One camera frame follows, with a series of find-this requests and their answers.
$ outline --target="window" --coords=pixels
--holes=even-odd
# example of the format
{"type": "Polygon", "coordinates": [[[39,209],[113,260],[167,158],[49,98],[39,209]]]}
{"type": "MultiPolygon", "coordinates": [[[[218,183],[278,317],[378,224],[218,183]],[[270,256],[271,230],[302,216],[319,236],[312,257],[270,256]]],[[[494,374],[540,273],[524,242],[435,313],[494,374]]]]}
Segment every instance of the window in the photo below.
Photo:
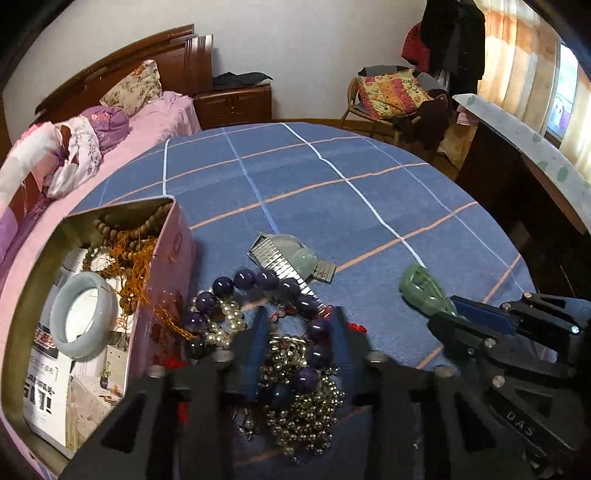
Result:
{"type": "Polygon", "coordinates": [[[554,106],[548,122],[548,131],[558,140],[562,140],[573,109],[574,91],[577,88],[577,72],[579,69],[579,64],[573,52],[564,44],[560,46],[559,68],[558,88],[556,89],[554,106]]]}

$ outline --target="red jacket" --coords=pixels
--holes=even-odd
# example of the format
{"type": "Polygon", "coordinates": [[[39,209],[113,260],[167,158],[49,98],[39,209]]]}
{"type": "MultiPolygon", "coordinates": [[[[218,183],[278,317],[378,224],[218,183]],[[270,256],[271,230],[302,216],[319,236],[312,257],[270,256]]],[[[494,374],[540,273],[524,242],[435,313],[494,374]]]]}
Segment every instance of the red jacket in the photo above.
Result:
{"type": "Polygon", "coordinates": [[[402,48],[402,57],[416,65],[421,72],[429,72],[431,51],[421,41],[421,24],[416,24],[408,32],[402,48]]]}

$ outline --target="curtain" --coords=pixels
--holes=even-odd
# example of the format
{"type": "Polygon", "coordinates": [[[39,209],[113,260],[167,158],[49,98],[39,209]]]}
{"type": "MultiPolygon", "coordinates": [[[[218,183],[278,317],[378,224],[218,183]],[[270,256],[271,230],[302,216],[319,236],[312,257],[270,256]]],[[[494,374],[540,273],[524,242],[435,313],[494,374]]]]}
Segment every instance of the curtain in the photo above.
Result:
{"type": "MultiPolygon", "coordinates": [[[[485,14],[485,72],[478,95],[543,133],[558,85],[560,39],[523,0],[476,0],[485,14]]],[[[453,125],[442,143],[460,168],[476,127],[453,125]]]]}
{"type": "Polygon", "coordinates": [[[573,109],[560,151],[591,183],[591,82],[580,65],[573,109]]]}

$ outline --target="wooden headboard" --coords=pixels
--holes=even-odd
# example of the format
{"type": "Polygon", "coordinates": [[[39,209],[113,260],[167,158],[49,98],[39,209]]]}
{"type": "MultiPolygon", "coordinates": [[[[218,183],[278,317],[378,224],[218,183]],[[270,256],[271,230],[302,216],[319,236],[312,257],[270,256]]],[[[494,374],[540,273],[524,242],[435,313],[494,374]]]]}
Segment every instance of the wooden headboard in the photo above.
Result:
{"type": "Polygon", "coordinates": [[[109,89],[147,59],[158,64],[163,90],[184,95],[213,90],[213,37],[195,35],[194,25],[146,37],[93,63],[51,92],[35,108],[37,122],[60,122],[99,105],[109,89]]]}

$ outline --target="white wall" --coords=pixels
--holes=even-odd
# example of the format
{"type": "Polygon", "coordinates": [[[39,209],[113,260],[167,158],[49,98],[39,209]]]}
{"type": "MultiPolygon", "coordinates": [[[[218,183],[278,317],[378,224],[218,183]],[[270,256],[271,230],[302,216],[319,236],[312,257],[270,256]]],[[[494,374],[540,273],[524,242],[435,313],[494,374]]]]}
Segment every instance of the white wall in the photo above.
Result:
{"type": "Polygon", "coordinates": [[[264,72],[275,118],[339,118],[361,68],[400,57],[426,0],[75,0],[27,52],[4,90],[11,139],[37,104],[131,42],[195,23],[213,34],[214,75],[264,72]]]}

